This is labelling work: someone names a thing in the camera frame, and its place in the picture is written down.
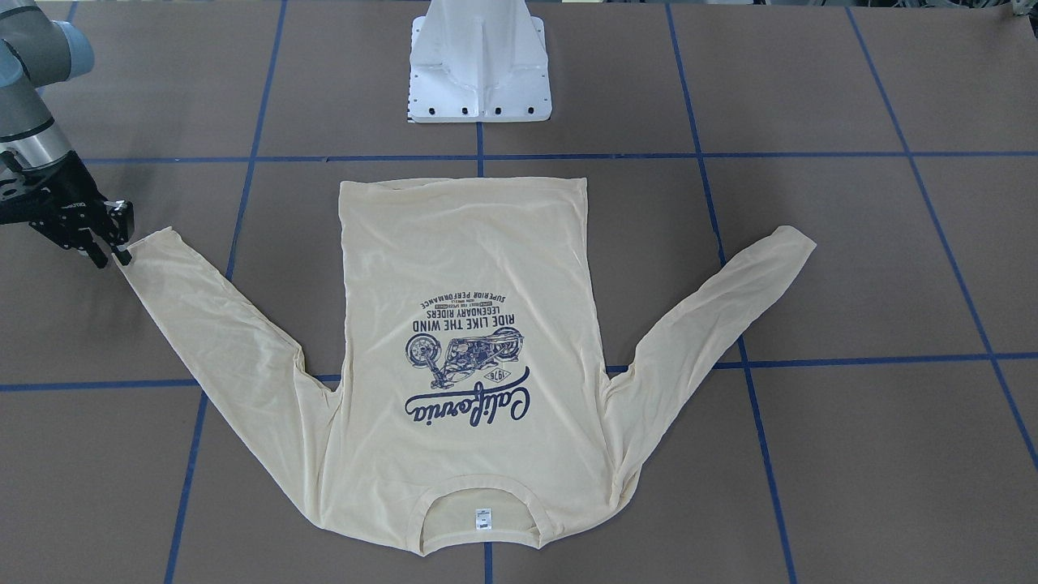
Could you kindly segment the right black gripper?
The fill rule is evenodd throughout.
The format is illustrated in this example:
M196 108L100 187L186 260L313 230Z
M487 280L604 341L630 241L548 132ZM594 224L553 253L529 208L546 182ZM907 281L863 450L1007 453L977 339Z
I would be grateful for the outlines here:
M97 268L109 263L100 241L121 266L132 262L133 203L106 199L75 151L38 169L2 152L1 223L26 223L57 247L84 252Z

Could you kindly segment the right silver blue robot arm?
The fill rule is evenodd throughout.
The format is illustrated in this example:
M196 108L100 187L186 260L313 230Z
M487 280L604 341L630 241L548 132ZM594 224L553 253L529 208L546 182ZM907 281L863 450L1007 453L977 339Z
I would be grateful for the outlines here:
M92 45L33 1L4 1L1 33L2 223L26 223L99 268L110 258L129 265L132 204L101 194L40 96L45 86L89 73Z

